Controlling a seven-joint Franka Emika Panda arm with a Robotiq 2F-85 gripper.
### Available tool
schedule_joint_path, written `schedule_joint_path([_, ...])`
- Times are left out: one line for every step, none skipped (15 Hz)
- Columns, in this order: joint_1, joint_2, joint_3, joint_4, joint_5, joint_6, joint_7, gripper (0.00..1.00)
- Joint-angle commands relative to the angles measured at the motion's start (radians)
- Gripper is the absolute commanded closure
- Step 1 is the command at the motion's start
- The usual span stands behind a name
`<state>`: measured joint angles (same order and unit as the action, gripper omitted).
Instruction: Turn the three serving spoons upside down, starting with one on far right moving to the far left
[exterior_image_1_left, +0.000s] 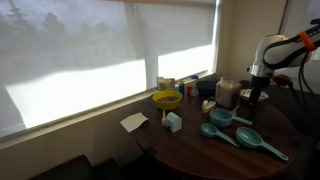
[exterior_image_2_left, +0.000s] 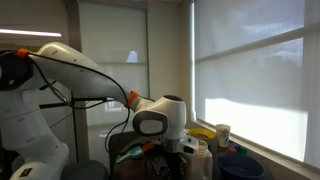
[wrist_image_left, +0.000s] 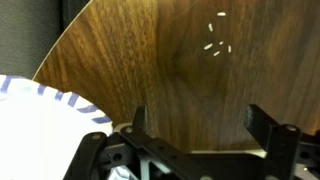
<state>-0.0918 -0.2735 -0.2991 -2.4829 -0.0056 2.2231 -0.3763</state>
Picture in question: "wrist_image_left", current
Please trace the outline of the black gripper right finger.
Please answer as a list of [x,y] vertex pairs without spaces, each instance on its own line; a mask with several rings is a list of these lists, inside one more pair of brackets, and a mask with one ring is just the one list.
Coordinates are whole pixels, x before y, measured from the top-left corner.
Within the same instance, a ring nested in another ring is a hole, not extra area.
[[267,151],[272,131],[278,123],[256,104],[249,104],[245,110],[243,125],[259,146]]

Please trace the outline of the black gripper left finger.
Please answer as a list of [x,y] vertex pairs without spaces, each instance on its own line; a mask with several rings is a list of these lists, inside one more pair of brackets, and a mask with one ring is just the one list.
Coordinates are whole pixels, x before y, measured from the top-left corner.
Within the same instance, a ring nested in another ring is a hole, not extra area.
[[135,129],[146,130],[147,126],[147,108],[145,106],[138,106],[134,115],[132,125]]

